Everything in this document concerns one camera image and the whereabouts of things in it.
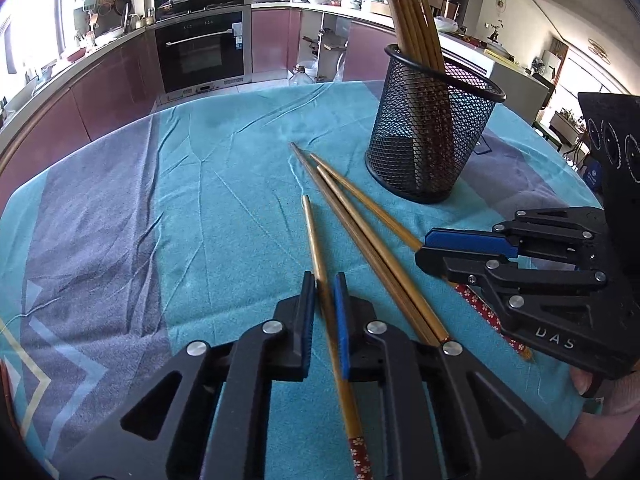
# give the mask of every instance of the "countertop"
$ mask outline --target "countertop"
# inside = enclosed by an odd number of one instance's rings
[[[2,151],[4,151],[4,149],[14,139],[29,118],[60,89],[64,88],[65,85],[67,85],[76,75],[84,72],[84,70],[86,70],[90,65],[105,54],[108,54],[111,50],[114,50],[123,43],[143,34],[144,31],[144,28],[139,28],[129,34],[121,36],[117,40],[111,41],[111,43],[98,47],[91,53],[86,54],[82,59],[70,64],[64,70],[53,76],[53,78],[47,82],[46,85],[44,85],[38,93],[27,102],[27,104],[11,115],[2,129],[0,129],[0,153],[2,153]]]
[[[327,12],[329,14],[336,14],[337,16],[344,16],[346,18],[353,18],[361,22],[371,23],[373,25],[379,25],[380,27],[394,30],[394,20],[390,16],[382,16],[380,14],[374,14],[373,12],[365,12],[359,9],[348,9],[346,7],[335,7],[328,5],[315,5],[306,3],[293,3],[293,2],[269,2],[263,4],[252,4],[252,9],[271,9],[278,7],[292,7],[295,9],[314,10],[316,12]],[[454,38],[448,34],[438,33],[440,39],[440,46],[443,49],[449,50],[458,56],[471,61],[475,65],[484,69],[487,73],[490,73],[494,64],[499,63],[514,72],[528,78],[538,85],[544,86],[540,81],[531,77],[522,68],[516,68],[508,62],[503,62],[495,56],[486,54],[482,48],[474,47],[459,38]]]
[[[315,5],[306,3],[293,3],[293,2],[270,2],[263,4],[252,4],[252,9],[271,9],[271,8],[295,8],[303,10],[312,10],[315,12],[327,12],[329,14],[335,14],[337,16],[344,16],[346,18],[352,18],[360,22],[370,23],[379,27],[386,28],[388,30],[394,29],[393,19],[389,16],[382,16],[380,14],[374,14],[372,12],[365,12],[359,9],[348,9],[346,7],[335,7],[327,5]],[[149,28],[153,30],[155,28],[165,27],[172,24],[171,19],[164,20],[162,22],[151,25]],[[33,98],[31,98],[27,104],[20,108],[15,114],[13,114],[2,129],[0,129],[0,153],[9,145],[9,143],[18,134],[21,128],[26,124],[29,118],[36,113],[39,108],[47,102],[54,94],[56,94],[61,88],[69,83],[76,75],[86,70],[96,60],[100,59],[105,54],[108,54],[111,50],[121,46],[126,41],[143,34],[146,28],[140,28],[134,30],[129,34],[126,34],[111,43],[106,44],[100,48],[97,48],[90,54],[87,54],[82,59],[79,59],[69,67],[65,68],[62,72],[54,76]],[[452,38],[445,34],[438,34],[440,39],[440,45],[443,49],[446,49],[457,56],[474,63],[486,71],[491,73],[491,70],[496,62],[495,58],[488,56],[481,49],[475,48],[464,41]],[[535,81],[537,84],[542,84],[531,76],[528,76],[524,71],[515,71],[522,76]]]

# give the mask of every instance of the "red floral chopstick tip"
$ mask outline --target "red floral chopstick tip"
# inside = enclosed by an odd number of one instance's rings
[[[361,436],[350,438],[349,447],[351,448],[353,468],[356,471],[356,480],[373,480],[371,462],[364,439]]]
[[[471,305],[474,310],[482,316],[482,318],[498,333],[502,338],[509,343],[509,346],[513,348],[518,354],[521,355],[527,361],[533,357],[533,354],[526,345],[517,342],[515,339],[510,338],[500,332],[500,320],[489,308],[489,306],[480,298],[474,291],[468,286],[459,283],[455,286],[456,291],[460,296],[465,298],[466,302]]]

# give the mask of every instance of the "ceiling light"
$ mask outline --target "ceiling light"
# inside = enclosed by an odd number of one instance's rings
[[[593,52],[596,56],[598,56],[603,62],[610,65],[611,62],[607,57],[607,51],[604,50],[596,41],[589,39],[589,50]]]

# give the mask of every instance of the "purple cabinet door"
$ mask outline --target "purple cabinet door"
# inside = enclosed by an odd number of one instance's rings
[[[71,92],[34,126],[0,174],[0,213],[22,184],[90,142]]]
[[[289,15],[289,44],[287,45],[287,68],[293,72],[298,63],[300,49],[300,30],[302,28],[302,11],[291,9]]]
[[[384,79],[389,66],[389,56],[385,53],[385,47],[390,43],[396,43],[394,33],[352,22],[342,80]]]
[[[251,14],[253,72],[287,68],[289,9],[254,10]]]
[[[91,140],[149,114],[156,98],[143,79],[143,35],[105,54],[72,88]]]

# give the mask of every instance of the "gray stripe on tablecloth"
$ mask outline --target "gray stripe on tablecloth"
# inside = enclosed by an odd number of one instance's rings
[[[52,379],[33,425],[43,445],[54,447],[54,466],[170,357],[151,211],[158,137],[155,118],[139,120],[47,175],[24,290],[29,282],[31,290],[40,287],[30,303],[49,304],[35,314],[38,321],[106,369],[93,389],[90,381],[83,384],[87,373],[44,341],[29,318],[22,320],[22,346]],[[35,387],[26,373],[27,398]],[[61,412],[68,418],[58,439],[51,427]]]
[[[489,153],[472,153],[462,170],[462,179],[486,204],[505,219],[513,219],[518,209],[566,207],[551,187],[514,148],[484,129]]]

